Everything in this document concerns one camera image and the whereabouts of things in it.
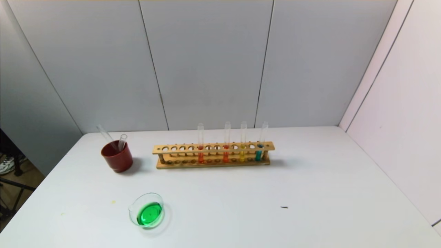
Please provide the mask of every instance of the white wall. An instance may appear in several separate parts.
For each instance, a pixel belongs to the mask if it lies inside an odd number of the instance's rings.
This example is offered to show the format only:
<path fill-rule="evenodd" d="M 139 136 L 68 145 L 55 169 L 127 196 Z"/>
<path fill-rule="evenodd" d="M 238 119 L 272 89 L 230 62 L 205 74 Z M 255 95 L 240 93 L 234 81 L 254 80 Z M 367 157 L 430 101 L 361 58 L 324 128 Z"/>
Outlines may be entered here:
<path fill-rule="evenodd" d="M 254 126 L 272 4 L 141 1 L 170 130 Z"/>
<path fill-rule="evenodd" d="M 389 50 L 392 48 L 392 44 L 398 35 L 398 31 L 404 22 L 404 18 L 406 17 L 412 2 L 413 0 L 398 0 L 396 2 L 395 8 L 393 9 L 393 13 L 388 21 L 383 36 L 381 37 L 381 40 L 375 49 L 375 53 L 369 62 L 369 66 L 363 75 L 357 91 L 352 97 L 351 103 L 349 103 L 349 106 L 341 119 L 339 127 L 341 127 L 343 130 L 348 130 L 349 125 L 355 117 L 355 114 L 366 97 L 370 87 L 374 83 L 374 80 L 377 77 L 383 62 L 385 61 Z"/>
<path fill-rule="evenodd" d="M 167 130 L 138 1 L 9 3 L 83 133 Z"/>
<path fill-rule="evenodd" d="M 81 132 L 41 68 L 6 0 L 0 1 L 0 125 L 47 175 Z"/>
<path fill-rule="evenodd" d="M 395 0 L 276 0 L 256 126 L 338 125 Z"/>
<path fill-rule="evenodd" d="M 432 224 L 441 218 L 441 1 L 414 1 L 348 134 Z"/>

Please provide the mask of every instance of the floor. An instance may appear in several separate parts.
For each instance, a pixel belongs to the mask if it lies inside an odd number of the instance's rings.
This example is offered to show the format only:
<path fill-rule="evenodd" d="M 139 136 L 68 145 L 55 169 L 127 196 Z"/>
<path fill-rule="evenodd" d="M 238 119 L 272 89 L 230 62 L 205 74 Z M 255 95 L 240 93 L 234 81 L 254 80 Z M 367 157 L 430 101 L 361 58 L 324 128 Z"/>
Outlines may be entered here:
<path fill-rule="evenodd" d="M 20 184 L 24 184 L 27 186 L 31 186 L 36 188 L 40 183 L 44 180 L 45 176 L 37 169 L 35 166 L 29 161 L 26 160 L 21 165 L 21 169 L 23 170 L 23 175 L 16 177 L 14 175 L 14 171 L 10 173 L 0 176 L 4 179 L 8 179 Z M 17 199 L 17 196 L 20 192 L 20 188 L 16 186 L 12 186 L 9 184 L 2 183 L 3 186 L 0 187 L 0 196 L 1 199 L 5 202 L 9 209 L 12 209 Z M 17 210 L 21 208 L 21 206 L 25 203 L 25 201 L 30 197 L 32 191 L 24 190 L 22 196 L 20 197 L 20 201 L 17 205 Z M 4 221 L 0 221 L 0 232 L 5 228 L 8 222 L 12 219 L 12 217 L 5 219 Z"/>

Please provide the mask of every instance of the teal liquid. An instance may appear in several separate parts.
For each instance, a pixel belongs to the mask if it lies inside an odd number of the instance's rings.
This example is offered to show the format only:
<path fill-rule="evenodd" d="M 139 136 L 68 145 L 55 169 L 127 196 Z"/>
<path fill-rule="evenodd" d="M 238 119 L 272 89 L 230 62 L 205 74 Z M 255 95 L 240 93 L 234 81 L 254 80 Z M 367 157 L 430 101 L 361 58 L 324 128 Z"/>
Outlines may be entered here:
<path fill-rule="evenodd" d="M 162 212 L 162 207 L 159 203 L 153 202 L 145 205 L 136 217 L 136 221 L 140 225 L 153 226 L 161 221 L 160 215 Z"/>
<path fill-rule="evenodd" d="M 263 145 L 262 144 L 258 144 L 257 145 L 259 148 L 263 148 Z M 261 150 L 258 150 L 258 151 L 256 151 L 256 161 L 260 161 L 260 158 L 262 157 L 262 151 Z"/>

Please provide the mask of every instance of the test tube filled with yellow liquid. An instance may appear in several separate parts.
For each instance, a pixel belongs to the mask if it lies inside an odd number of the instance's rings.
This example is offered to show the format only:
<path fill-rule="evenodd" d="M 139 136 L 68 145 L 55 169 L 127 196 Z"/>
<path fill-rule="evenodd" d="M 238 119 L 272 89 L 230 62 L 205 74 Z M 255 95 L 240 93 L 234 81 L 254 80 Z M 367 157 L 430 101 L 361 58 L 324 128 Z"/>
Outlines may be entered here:
<path fill-rule="evenodd" d="M 202 150 L 204 149 L 204 124 L 199 123 L 198 124 L 198 150 Z M 204 153 L 200 152 L 199 153 L 199 158 L 198 158 L 199 163 L 204 163 Z"/>
<path fill-rule="evenodd" d="M 257 147 L 263 148 L 263 143 L 265 142 L 267 131 L 268 131 L 268 121 L 264 121 L 262 125 L 262 130 L 260 131 L 259 144 L 257 144 Z M 258 150 L 256 152 L 256 161 L 260 161 L 261 158 L 262 158 L 262 151 Z"/>
<path fill-rule="evenodd" d="M 230 147 L 230 130 L 231 123 L 227 121 L 225 122 L 224 149 Z M 224 163 L 228 163 L 228 152 L 224 152 Z"/>
<path fill-rule="evenodd" d="M 242 124 L 240 125 L 240 148 L 245 149 L 247 142 L 247 122 L 242 121 Z M 239 152 L 239 161 L 245 162 L 245 152 L 241 151 Z"/>

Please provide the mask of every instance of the sneaker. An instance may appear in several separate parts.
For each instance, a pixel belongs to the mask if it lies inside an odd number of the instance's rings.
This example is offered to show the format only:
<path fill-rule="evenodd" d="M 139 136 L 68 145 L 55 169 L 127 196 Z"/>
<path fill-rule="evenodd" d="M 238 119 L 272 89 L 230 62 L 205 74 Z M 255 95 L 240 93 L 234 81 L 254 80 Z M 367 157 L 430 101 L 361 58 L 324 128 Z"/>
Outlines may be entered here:
<path fill-rule="evenodd" d="M 15 168 L 14 157 L 6 157 L 0 164 L 0 176 L 8 174 Z"/>

